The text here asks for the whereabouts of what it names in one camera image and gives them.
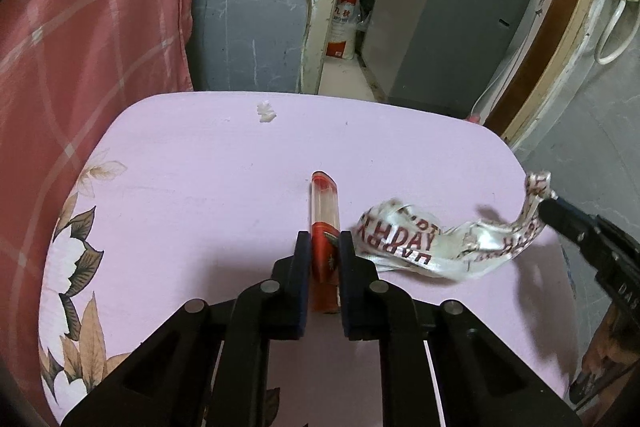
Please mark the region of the person's right hand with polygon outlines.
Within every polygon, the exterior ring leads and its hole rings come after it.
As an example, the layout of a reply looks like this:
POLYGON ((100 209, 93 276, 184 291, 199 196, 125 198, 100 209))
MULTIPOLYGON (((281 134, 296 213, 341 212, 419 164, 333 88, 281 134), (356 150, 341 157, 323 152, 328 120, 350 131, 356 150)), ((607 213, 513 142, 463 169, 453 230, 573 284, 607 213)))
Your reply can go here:
POLYGON ((570 385, 570 402, 581 407, 593 398, 613 401, 639 363, 639 326, 612 303, 582 357, 570 385))

